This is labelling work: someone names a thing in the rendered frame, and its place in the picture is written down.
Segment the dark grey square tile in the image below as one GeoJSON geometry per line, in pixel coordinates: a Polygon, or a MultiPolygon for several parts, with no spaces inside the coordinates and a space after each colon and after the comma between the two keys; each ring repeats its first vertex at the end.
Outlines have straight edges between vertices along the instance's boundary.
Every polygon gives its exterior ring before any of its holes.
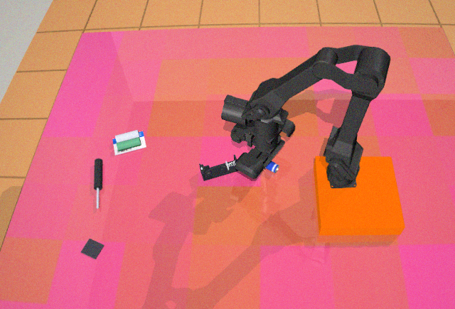
{"type": "Polygon", "coordinates": [[[84,245],[81,253],[93,259],[97,259],[97,256],[99,255],[103,248],[104,244],[89,239],[87,243],[84,245]]]}

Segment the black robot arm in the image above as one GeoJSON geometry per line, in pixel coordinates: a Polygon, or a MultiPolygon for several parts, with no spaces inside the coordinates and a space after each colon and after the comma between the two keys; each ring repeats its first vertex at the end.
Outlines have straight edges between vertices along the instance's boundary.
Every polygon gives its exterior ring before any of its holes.
{"type": "Polygon", "coordinates": [[[253,128],[261,136],[276,134],[279,124],[284,124],[289,115],[282,109],[288,99],[322,79],[333,80],[351,90],[352,97],[341,127],[331,129],[323,154],[328,163],[326,175],[331,188],[356,188],[364,150],[357,142],[357,133],[370,102],[385,86],[390,61],[390,55],[377,47],[324,47],[281,78],[261,82],[249,101],[227,94],[221,119],[236,123],[230,134],[233,141],[247,141],[252,148],[253,128]],[[336,67],[354,60],[354,74],[336,67]]]}

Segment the black-handled screwdriver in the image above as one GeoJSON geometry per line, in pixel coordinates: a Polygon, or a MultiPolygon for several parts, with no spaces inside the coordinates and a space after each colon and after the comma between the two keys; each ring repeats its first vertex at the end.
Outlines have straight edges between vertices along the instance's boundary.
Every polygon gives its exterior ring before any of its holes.
{"type": "Polygon", "coordinates": [[[95,159],[94,162],[94,189],[97,190],[97,209],[99,209],[100,203],[99,190],[102,189],[102,162],[103,160],[100,158],[95,159]]]}

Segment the blue and white battery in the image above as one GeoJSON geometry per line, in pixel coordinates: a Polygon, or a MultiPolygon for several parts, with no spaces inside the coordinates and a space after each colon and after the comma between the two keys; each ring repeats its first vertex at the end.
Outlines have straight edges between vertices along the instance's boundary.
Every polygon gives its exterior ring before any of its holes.
{"type": "Polygon", "coordinates": [[[266,169],[276,173],[278,170],[279,170],[279,165],[276,164],[275,162],[271,161],[268,166],[266,167],[266,169]]]}

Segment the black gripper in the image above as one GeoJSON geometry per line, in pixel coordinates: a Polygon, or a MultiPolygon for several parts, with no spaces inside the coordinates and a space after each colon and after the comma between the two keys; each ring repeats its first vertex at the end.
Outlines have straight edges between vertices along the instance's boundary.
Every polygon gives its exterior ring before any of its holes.
{"type": "Polygon", "coordinates": [[[252,142],[255,148],[249,153],[242,153],[235,161],[235,168],[252,179],[257,178],[286,143],[281,139],[280,133],[283,131],[290,137],[295,129],[295,123],[289,119],[284,124],[279,124],[277,133],[272,136],[261,136],[253,128],[251,134],[255,136],[252,142]]]}

